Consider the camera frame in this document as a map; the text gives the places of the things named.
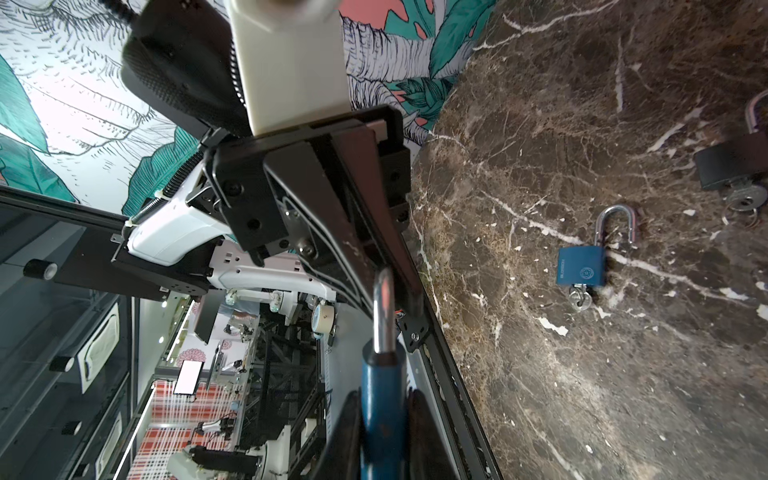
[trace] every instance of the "monitor screen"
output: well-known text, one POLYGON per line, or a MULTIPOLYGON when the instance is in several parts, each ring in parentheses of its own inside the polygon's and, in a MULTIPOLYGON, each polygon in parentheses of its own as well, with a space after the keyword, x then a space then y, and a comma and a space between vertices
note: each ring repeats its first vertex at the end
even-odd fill
POLYGON ((197 391, 197 380, 200 378, 200 371, 203 369, 203 363, 195 360, 184 360, 181 363, 179 378, 176 379, 174 394, 194 395, 197 391))

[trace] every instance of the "checkered pattern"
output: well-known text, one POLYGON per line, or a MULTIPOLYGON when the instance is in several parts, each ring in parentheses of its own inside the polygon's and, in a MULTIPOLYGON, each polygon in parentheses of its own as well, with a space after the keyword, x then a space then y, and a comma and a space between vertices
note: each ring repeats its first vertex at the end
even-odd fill
POLYGON ((219 386, 211 386, 208 390, 200 386, 197 389, 197 397, 192 402, 191 397, 174 395, 174 386, 175 382, 165 380, 158 380, 154 384, 155 393, 150 407, 151 423, 172 426, 147 430, 131 465, 128 480, 174 478, 166 469, 168 459, 187 446, 190 437, 193 445, 204 445, 213 450, 229 450, 234 447, 220 436, 201 437, 193 434, 194 430, 189 428, 189 424, 210 422, 230 414, 230 405, 236 397, 219 386))

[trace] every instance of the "padlock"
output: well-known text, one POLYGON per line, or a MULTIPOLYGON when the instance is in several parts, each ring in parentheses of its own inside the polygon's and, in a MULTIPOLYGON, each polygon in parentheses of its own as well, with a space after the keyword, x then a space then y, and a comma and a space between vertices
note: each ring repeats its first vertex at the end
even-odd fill
POLYGON ((558 285, 570 285, 568 299, 576 310, 585 310, 591 304, 591 295, 587 288, 605 284, 605 219, 613 212, 627 214, 629 223, 629 243, 636 240, 637 214, 632 207, 618 204, 600 212, 594 225, 594 245, 565 247, 558 251, 558 285))
POLYGON ((694 154, 699 181, 704 190, 731 187, 726 209, 753 211, 768 200, 768 190, 753 181, 768 172, 768 136, 757 126, 756 107, 768 95, 764 91, 746 106, 747 133, 694 154))

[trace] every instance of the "light strip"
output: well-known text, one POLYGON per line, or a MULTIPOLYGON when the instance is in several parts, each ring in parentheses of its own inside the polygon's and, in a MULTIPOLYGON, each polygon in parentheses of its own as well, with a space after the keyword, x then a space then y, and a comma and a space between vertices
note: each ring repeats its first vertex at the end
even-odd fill
POLYGON ((174 339, 174 342, 170 345, 170 350, 168 350, 168 356, 165 357, 165 361, 170 361, 170 357, 174 354, 174 349, 176 348, 176 341, 179 340, 179 337, 181 336, 181 330, 184 329, 184 326, 187 325, 187 320, 190 319, 190 315, 192 314, 192 309, 194 307, 195 302, 190 303, 190 307, 187 309, 187 315, 184 316, 184 321, 181 323, 181 326, 179 327, 179 331, 176 332, 176 338, 174 339))
POLYGON ((147 400, 147 406, 144 407, 144 411, 141 413, 141 417, 139 417, 139 423, 136 424, 134 433, 133 435, 131 435, 131 440, 127 444, 128 447, 125 449, 123 458, 122 460, 120 460, 120 465, 118 465, 118 469, 114 472, 114 477, 112 477, 112 480, 115 480, 120 475, 120 470, 123 469, 123 464, 125 463, 125 459, 128 458, 128 454, 131 453, 134 440, 136 439, 136 435, 139 433, 139 427, 141 427, 141 424, 144 423, 144 417, 146 416, 147 412, 149 412, 150 409, 152 408, 152 397, 154 397, 155 392, 156 390, 154 389, 154 385, 152 385, 152 393, 149 394, 149 400, 147 400))

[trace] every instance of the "brown marble surface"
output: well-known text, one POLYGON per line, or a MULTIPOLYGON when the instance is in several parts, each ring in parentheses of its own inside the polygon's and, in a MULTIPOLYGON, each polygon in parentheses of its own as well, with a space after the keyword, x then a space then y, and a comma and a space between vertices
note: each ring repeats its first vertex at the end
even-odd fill
POLYGON ((412 232, 507 480, 768 478, 768 224, 724 224, 693 163, 746 133, 767 15, 497 5, 416 159, 412 232), (637 248, 613 217, 607 286, 577 313, 558 249, 616 203, 639 213, 637 248))

